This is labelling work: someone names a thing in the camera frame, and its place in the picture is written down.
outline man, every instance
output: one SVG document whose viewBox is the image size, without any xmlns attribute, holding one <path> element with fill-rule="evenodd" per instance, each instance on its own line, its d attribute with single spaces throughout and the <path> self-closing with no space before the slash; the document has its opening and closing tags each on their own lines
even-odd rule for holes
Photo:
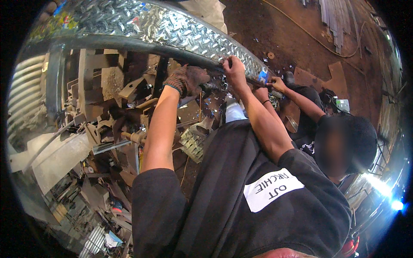
<svg viewBox="0 0 413 258">
<path fill-rule="evenodd" d="M 347 175 L 370 168 L 377 151 L 377 134 L 364 117 L 340 113 L 328 117 L 317 91 L 295 84 L 292 72 L 286 73 L 286 83 L 273 77 L 268 83 L 291 99 L 300 108 L 297 133 L 290 134 L 296 146 L 313 157 L 328 178 L 339 184 Z M 268 99 L 266 88 L 259 89 L 261 102 Z M 267 109 L 273 110 L 267 103 Z"/>
<path fill-rule="evenodd" d="M 183 66 L 164 82 L 131 192 L 135 256 L 334 256 L 349 232 L 347 200 L 253 95 L 242 62 L 228 59 L 227 80 L 249 119 L 217 130 L 188 202 L 173 171 L 176 107 L 210 78 Z"/>
</svg>

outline perforated metal sheet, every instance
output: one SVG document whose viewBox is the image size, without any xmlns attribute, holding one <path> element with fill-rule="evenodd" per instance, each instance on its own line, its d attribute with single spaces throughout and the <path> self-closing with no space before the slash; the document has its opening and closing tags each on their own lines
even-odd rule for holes
<svg viewBox="0 0 413 258">
<path fill-rule="evenodd" d="M 157 1 L 80 0 L 64 5 L 47 24 L 36 26 L 29 43 L 61 36 L 114 35 L 166 44 L 220 61 L 235 55 L 257 80 L 264 65 L 245 47 L 204 21 Z"/>
</svg>

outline paper name tag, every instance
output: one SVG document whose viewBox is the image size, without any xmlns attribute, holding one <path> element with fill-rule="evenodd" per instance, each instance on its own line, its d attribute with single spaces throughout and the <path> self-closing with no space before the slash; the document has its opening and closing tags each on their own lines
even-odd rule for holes
<svg viewBox="0 0 413 258">
<path fill-rule="evenodd" d="M 244 196 L 249 209 L 252 212 L 259 212 L 281 195 L 303 187 L 304 185 L 295 176 L 283 168 L 263 175 L 250 185 L 245 185 Z"/>
</svg>

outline knit glove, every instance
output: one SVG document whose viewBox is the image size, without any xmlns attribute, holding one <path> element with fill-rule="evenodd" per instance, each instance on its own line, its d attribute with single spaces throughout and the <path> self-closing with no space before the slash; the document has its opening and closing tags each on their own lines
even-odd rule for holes
<svg viewBox="0 0 413 258">
<path fill-rule="evenodd" d="M 209 82 L 210 79 L 204 69 L 186 64 L 175 69 L 163 85 L 175 88 L 181 97 L 197 96 L 202 91 L 200 85 Z"/>
</svg>

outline work glove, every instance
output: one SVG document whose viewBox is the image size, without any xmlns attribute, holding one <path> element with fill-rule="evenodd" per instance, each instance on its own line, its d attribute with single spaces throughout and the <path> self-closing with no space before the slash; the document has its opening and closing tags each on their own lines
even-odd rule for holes
<svg viewBox="0 0 413 258">
<path fill-rule="evenodd" d="M 186 64 L 175 69 L 163 85 L 175 88 L 179 91 L 180 97 L 198 96 L 202 91 L 200 85 L 209 82 L 210 79 L 211 77 L 201 67 Z"/>
</svg>

